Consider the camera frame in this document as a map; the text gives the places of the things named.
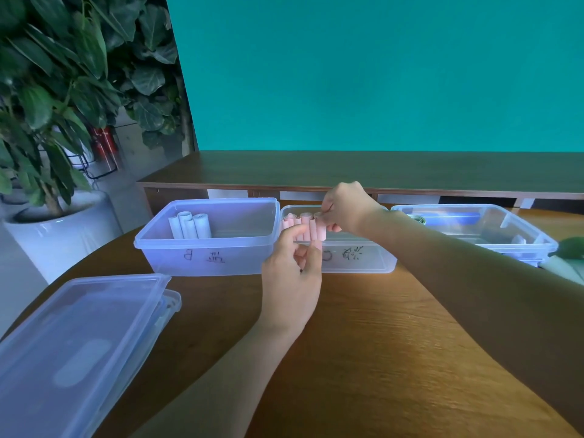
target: person's left hand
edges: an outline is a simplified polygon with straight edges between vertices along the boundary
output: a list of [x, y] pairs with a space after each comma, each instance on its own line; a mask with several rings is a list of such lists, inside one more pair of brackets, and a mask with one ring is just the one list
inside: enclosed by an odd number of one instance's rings
[[284, 229], [273, 254], [262, 265], [262, 313], [258, 323], [299, 335], [312, 316], [321, 292], [322, 242], [294, 243], [307, 224]]

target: tabletop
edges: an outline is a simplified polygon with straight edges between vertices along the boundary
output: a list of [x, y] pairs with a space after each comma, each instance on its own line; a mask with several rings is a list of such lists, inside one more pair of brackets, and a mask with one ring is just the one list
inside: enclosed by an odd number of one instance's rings
[[368, 193], [584, 199], [584, 153], [198, 151], [144, 188], [326, 191], [359, 179]]
[[[584, 234], [581, 215], [519, 215], [558, 240]], [[70, 279], [151, 273], [133, 246], [137, 231], [69, 269], [12, 328]], [[96, 437], [135, 431], [237, 343], [259, 315], [259, 275], [174, 277], [168, 288], [180, 292], [183, 307]], [[314, 315], [274, 373], [247, 436], [579, 435], [398, 264], [390, 274], [324, 274]]]

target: teal wall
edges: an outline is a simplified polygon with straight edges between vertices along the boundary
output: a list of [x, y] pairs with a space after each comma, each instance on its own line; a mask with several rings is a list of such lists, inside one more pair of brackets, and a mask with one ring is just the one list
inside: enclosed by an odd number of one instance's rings
[[584, 151], [584, 0], [168, 0], [202, 150]]

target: plastic container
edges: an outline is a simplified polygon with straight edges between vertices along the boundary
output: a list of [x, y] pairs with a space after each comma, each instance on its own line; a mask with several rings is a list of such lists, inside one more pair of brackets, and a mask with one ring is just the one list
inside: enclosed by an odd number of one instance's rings
[[[182, 211], [208, 214], [212, 238], [173, 239], [168, 218]], [[172, 201], [136, 235], [154, 272], [202, 277], [261, 273], [279, 233], [275, 198]]]
[[[293, 213], [320, 212], [321, 207], [293, 205], [280, 212], [279, 220]], [[322, 271], [326, 273], [389, 273], [397, 259], [379, 244], [348, 232], [327, 232], [322, 243]]]
[[95, 431], [180, 308], [180, 296], [165, 291], [169, 280], [160, 274], [71, 280], [4, 339], [2, 437]]
[[393, 206], [391, 210], [420, 215], [432, 229], [532, 266], [558, 249], [551, 236], [493, 204], [420, 204]]

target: forearm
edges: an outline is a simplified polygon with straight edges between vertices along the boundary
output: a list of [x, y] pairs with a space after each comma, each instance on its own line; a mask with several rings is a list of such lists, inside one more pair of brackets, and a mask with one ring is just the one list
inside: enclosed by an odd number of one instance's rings
[[243, 437], [268, 381], [296, 337], [256, 323], [135, 436]]
[[365, 235], [395, 255], [495, 360], [580, 432], [584, 287], [379, 213]]

